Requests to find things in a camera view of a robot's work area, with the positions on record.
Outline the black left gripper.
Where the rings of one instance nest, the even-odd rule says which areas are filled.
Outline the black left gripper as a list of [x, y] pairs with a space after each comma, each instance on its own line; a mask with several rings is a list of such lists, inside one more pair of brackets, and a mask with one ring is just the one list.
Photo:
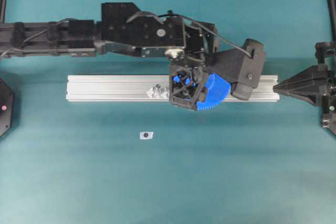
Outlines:
[[219, 39], [211, 32], [218, 32], [215, 24], [190, 21], [183, 18], [185, 48], [181, 66], [170, 65], [169, 102], [178, 107], [197, 111], [208, 93], [205, 84], [209, 73], [203, 67], [215, 63], [214, 53], [219, 49]]

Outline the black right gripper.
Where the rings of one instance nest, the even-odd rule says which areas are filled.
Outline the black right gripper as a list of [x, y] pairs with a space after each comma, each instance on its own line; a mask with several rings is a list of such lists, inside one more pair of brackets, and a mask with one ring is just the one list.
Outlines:
[[[335, 136], [335, 41], [316, 43], [315, 49], [318, 64], [280, 82], [273, 87], [273, 91], [308, 102], [313, 106], [321, 106], [321, 125]], [[286, 89], [319, 79], [323, 80], [320, 92], [307, 89]]]

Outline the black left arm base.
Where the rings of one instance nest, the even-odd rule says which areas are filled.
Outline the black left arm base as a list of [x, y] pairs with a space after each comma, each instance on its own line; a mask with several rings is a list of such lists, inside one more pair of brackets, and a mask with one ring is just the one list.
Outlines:
[[11, 129], [13, 121], [13, 110], [15, 93], [9, 85], [1, 79], [1, 101], [0, 101], [0, 134], [1, 138]]

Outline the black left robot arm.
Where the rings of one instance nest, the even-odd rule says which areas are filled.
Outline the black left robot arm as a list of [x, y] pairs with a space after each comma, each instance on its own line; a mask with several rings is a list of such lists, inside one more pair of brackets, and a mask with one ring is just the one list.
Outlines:
[[210, 68], [213, 24], [169, 12], [156, 15], [134, 3], [103, 3], [101, 20], [65, 18], [47, 23], [2, 23], [1, 58], [26, 56], [94, 57], [116, 53], [136, 58], [166, 58], [169, 86], [151, 88], [175, 105], [207, 110], [228, 95], [230, 84]]

